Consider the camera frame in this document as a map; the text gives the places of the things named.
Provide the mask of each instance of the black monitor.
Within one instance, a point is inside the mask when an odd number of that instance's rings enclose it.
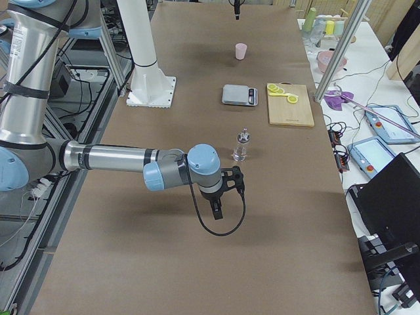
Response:
[[[420,173],[404,154],[358,192],[358,208],[366,228],[387,250],[408,242],[420,246]],[[420,253],[394,262],[420,301]]]

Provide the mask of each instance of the white connector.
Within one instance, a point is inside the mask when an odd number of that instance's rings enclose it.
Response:
[[[49,181],[46,178],[41,178],[39,180],[39,183],[37,184],[37,186],[35,188],[32,188],[32,194],[36,197],[36,198],[40,198],[42,197],[42,195],[47,191],[48,187],[51,186],[52,182]]]

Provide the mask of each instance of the bottle cap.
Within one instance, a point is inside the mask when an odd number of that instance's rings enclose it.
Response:
[[[247,128],[243,128],[242,132],[238,134],[238,141],[241,143],[249,142],[251,135],[248,133]]]

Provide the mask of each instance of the white tabletop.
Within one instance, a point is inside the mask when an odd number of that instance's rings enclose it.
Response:
[[[320,82],[322,78],[322,73],[319,70],[316,61],[316,55],[319,51],[324,50],[326,49],[306,48],[315,83]],[[350,44],[345,56],[348,59],[347,65],[345,66],[346,70],[340,70],[333,78],[336,84],[338,84],[343,91],[353,93],[353,99],[364,106],[372,103],[379,105],[398,105],[405,115],[410,116],[409,120],[411,122],[420,121],[420,109],[414,99],[410,97],[411,94],[402,80],[391,81],[385,74],[385,71],[390,66],[391,61],[389,61],[385,50],[382,48],[379,40],[376,38],[373,30],[367,22],[362,22],[360,24],[360,27],[356,32],[356,42]],[[333,84],[334,83],[331,83],[331,89],[337,89],[333,86]],[[328,116],[325,117],[326,124],[331,123],[331,118],[333,123],[343,121],[348,127],[356,129],[359,126],[358,121],[360,121],[364,115],[363,110],[358,110],[356,112],[357,108],[355,108],[353,104],[343,104],[343,111],[331,109],[325,100],[322,100],[320,105],[322,106],[324,114]],[[420,124],[414,125],[414,128],[420,131]],[[360,130],[357,131],[348,128],[344,132],[341,142],[347,146],[353,142],[373,137],[375,135],[376,134],[369,126],[367,119],[363,118],[362,123],[360,124]],[[418,143],[398,144],[390,145],[390,147],[396,154],[398,154],[400,152],[407,152],[418,145]],[[416,168],[420,169],[420,149],[408,154],[407,157],[416,166]],[[369,181],[369,177],[359,168],[356,162],[350,159],[348,166],[350,167],[350,171],[343,173],[344,191],[353,184],[364,184]],[[353,227],[357,237],[359,238],[363,235],[368,236],[369,232],[364,226],[359,212],[349,196],[347,197],[347,203],[350,214],[352,215]],[[398,286],[389,287],[383,291],[381,304],[386,310],[390,310],[396,304],[396,301],[392,297],[391,293],[397,287]],[[393,314],[420,314],[420,303],[415,303],[409,309],[398,307]]]

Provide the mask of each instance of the pink container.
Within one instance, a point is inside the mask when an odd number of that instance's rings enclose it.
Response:
[[[327,70],[327,66],[329,64],[329,61],[331,60],[331,57],[333,56],[333,53],[333,51],[321,51],[318,53],[316,60],[318,61],[318,68],[321,70],[322,73],[324,73]],[[336,72],[342,70],[346,64],[347,59],[344,57],[341,60]]]

